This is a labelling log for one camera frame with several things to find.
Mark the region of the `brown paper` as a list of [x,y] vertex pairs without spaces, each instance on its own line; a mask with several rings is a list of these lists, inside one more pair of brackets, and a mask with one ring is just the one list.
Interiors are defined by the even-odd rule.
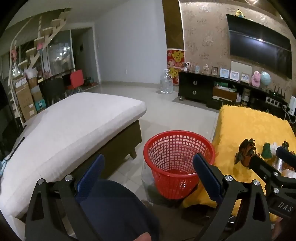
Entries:
[[240,162],[243,166],[249,167],[251,158],[256,155],[255,140],[253,138],[245,139],[235,154],[235,164]]

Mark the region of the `white router box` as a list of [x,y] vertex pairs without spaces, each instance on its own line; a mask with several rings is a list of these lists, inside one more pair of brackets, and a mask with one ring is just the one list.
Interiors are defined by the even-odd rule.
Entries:
[[296,97],[293,95],[290,97],[290,102],[289,102],[288,108],[289,108],[288,113],[290,115],[294,115],[295,109],[296,109]]

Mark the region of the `yellow floral tablecloth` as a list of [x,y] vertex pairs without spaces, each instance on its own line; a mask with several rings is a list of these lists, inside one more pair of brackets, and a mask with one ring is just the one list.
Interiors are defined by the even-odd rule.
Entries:
[[266,143],[281,146],[287,142],[288,149],[295,152],[295,134],[288,121],[251,108],[222,106],[212,142],[216,154],[214,166],[236,181],[250,183],[257,179],[264,186],[262,178],[241,161],[236,161],[244,141],[248,142],[247,148],[257,155],[262,153]]

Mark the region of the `dark blue trouser leg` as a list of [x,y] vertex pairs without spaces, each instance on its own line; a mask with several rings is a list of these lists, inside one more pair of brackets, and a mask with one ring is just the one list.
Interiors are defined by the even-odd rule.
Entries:
[[159,240],[158,218],[125,186],[111,180],[77,185],[76,201],[103,240]]

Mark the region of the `white cushioned sofa bench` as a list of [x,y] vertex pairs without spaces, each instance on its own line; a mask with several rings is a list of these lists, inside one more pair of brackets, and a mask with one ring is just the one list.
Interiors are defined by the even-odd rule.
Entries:
[[143,101],[101,93],[78,93],[27,121],[20,144],[1,176],[1,212],[15,240],[25,239],[22,217],[39,179],[59,181],[102,154],[109,177],[142,141]]

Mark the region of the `light blue globe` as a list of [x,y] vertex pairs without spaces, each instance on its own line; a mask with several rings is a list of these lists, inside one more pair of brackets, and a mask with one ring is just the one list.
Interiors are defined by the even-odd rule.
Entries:
[[266,71],[262,71],[262,73],[260,74],[260,83],[265,87],[270,85],[271,76]]

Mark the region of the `pink plush toy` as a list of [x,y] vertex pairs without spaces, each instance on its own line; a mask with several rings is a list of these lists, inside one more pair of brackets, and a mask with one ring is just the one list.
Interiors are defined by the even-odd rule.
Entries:
[[259,88],[260,87],[260,79],[261,79],[261,74],[258,71],[255,71],[251,77],[251,85]]

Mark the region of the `black tv cabinet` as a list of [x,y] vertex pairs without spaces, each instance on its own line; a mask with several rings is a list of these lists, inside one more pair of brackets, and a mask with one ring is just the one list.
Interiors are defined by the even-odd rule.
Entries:
[[288,103],[280,93],[272,93],[244,82],[191,72],[179,73],[179,98],[219,110],[224,104],[242,105],[283,118]]

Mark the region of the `red plastic mesh basket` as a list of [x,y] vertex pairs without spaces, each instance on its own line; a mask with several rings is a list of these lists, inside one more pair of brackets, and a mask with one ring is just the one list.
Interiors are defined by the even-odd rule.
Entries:
[[210,141],[189,131],[162,132],[145,143],[144,160],[161,196],[178,200],[191,193],[199,182],[193,166],[193,157],[198,153],[209,164],[214,163],[215,150]]

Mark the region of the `stacked cardboard boxes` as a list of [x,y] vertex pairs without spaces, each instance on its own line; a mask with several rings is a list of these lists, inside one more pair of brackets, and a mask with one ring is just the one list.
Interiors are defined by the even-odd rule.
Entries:
[[14,80],[14,88],[21,114],[25,121],[28,121],[38,113],[46,109],[46,103],[37,77],[27,79],[24,76]]

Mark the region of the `black curved television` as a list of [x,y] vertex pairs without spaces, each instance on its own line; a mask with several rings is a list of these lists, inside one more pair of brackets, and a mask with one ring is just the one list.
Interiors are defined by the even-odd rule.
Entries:
[[292,49],[284,35],[254,21],[227,14],[230,55],[292,78]]

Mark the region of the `red chair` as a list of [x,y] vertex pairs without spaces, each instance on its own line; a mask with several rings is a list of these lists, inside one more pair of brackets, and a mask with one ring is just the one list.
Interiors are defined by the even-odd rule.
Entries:
[[81,86],[84,84],[84,77],[82,70],[76,70],[70,74],[71,84],[67,86],[68,90],[75,90],[81,92]]

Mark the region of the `clear large water bottle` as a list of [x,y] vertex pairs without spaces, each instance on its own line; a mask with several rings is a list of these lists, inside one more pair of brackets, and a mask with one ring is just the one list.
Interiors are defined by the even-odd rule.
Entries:
[[172,79],[172,76],[170,75],[170,70],[165,69],[164,75],[161,79],[161,93],[162,94],[172,94],[173,90],[174,90],[173,79]]

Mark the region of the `red festive wall poster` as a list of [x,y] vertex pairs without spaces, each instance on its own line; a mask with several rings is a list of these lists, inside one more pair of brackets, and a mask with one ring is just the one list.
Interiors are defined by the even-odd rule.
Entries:
[[169,74],[172,77],[173,85],[178,85],[179,73],[184,70],[185,50],[168,48],[166,52]]

